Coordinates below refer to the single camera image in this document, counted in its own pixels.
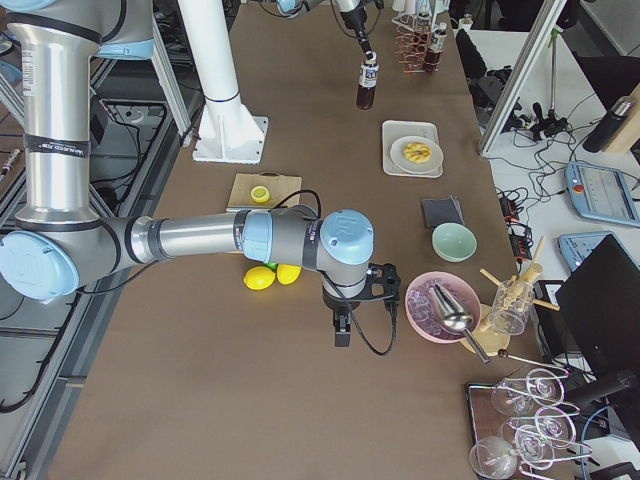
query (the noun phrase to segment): yellow lemon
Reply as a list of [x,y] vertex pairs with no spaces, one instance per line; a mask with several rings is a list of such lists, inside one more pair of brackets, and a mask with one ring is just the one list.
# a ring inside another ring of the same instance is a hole
[[280,264],[278,265],[278,270],[277,270],[278,281],[282,285],[289,285],[298,279],[301,271],[302,271],[302,268],[296,265]]
[[263,185],[257,185],[251,189],[251,200],[255,203],[267,203],[270,198],[269,189]]
[[263,290],[271,285],[276,279],[273,270],[264,265],[253,267],[244,275],[244,284],[251,290]]

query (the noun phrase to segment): wooden tray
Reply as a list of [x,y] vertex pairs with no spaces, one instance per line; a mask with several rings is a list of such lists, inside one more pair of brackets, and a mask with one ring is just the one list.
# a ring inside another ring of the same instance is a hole
[[[266,203],[257,204],[251,200],[251,189],[255,186],[263,185],[267,187],[271,198]],[[229,203],[227,204],[227,212],[234,212],[243,209],[256,208],[273,208],[287,195],[300,190],[302,187],[302,177],[289,177],[277,173],[258,173],[258,174],[236,174],[231,194],[229,195]],[[291,207],[300,202],[300,195],[295,195],[287,200],[285,205]]]

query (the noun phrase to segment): glass bottle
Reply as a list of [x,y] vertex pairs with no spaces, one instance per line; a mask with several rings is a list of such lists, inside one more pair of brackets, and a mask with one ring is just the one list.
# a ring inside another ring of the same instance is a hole
[[375,52],[371,52],[371,55],[360,66],[356,106],[361,110],[368,110],[373,106],[379,68]]
[[440,63],[440,55],[444,50],[444,41],[447,38],[447,24],[442,22],[434,30],[431,36],[431,43],[427,49],[427,54],[424,57],[424,70],[425,72],[435,72],[438,70],[438,64]]

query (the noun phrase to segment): pink bowl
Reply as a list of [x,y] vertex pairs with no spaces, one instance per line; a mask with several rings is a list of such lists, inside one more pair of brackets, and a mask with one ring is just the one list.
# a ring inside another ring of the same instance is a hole
[[429,291],[435,284],[440,284],[473,315],[475,330],[480,322],[480,300],[476,292],[460,277],[446,272],[428,272],[416,277],[407,289],[404,306],[409,323],[421,337],[435,343],[454,343],[464,338],[462,334],[445,331],[438,323],[436,310],[431,303]]

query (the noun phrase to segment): halved lemon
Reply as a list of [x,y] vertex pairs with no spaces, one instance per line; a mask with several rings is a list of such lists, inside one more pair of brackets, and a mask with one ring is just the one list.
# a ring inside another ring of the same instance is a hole
[[264,185],[256,185],[251,189],[251,200],[255,203],[267,203],[270,198],[269,189]]

